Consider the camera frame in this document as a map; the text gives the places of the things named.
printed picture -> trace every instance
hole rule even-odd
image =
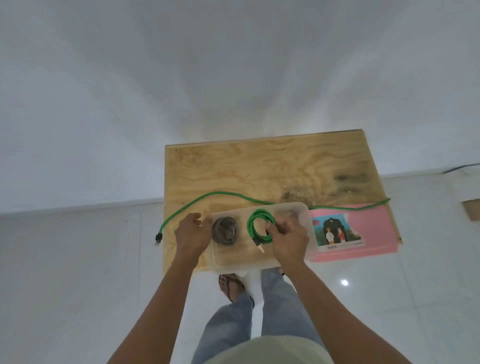
[[[321,251],[363,245],[361,236],[347,222],[345,214],[312,218],[317,245]]]

cartoon figure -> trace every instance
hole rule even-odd
[[[327,228],[327,234],[325,234],[325,237],[326,237],[329,245],[335,244],[335,242],[334,242],[334,236],[333,236],[333,234],[331,233],[330,228]]]
[[[345,242],[345,235],[344,235],[342,229],[340,229],[340,228],[338,228],[338,237],[340,238],[340,241],[341,241],[342,243]]]

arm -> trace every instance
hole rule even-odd
[[[175,231],[177,252],[152,300],[108,364],[170,362],[188,286],[198,258],[211,240],[212,218],[188,214]]]
[[[408,364],[393,346],[358,320],[303,261],[307,231],[294,218],[277,219],[267,228],[273,253],[292,281],[335,364]]]

hand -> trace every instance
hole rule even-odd
[[[293,216],[275,216],[275,220],[277,226],[268,223],[267,231],[272,236],[273,255],[288,275],[289,271],[304,264],[309,240],[307,229]]]
[[[199,212],[188,214],[175,230],[177,238],[177,252],[175,258],[198,264],[198,258],[212,240],[212,217],[207,216],[203,223],[199,220]]]

tiled floor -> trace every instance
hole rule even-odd
[[[404,241],[399,253],[310,267],[351,312],[413,363],[477,363],[480,224],[468,220],[440,175],[387,179],[384,186]],[[159,212],[152,206],[142,213],[138,313],[161,278],[161,252],[151,241]],[[252,335],[258,336],[259,272],[245,279],[257,302]],[[215,274],[193,277],[173,363],[189,362],[211,314],[227,303]]]
[[[384,180],[404,244],[395,255],[310,264],[341,302],[413,363],[478,363],[480,223],[442,175]],[[162,204],[0,220],[0,363],[105,363],[160,284]],[[262,325],[260,272],[245,283]],[[188,363],[228,304],[193,276],[173,363]],[[341,284],[347,280],[348,285]]]

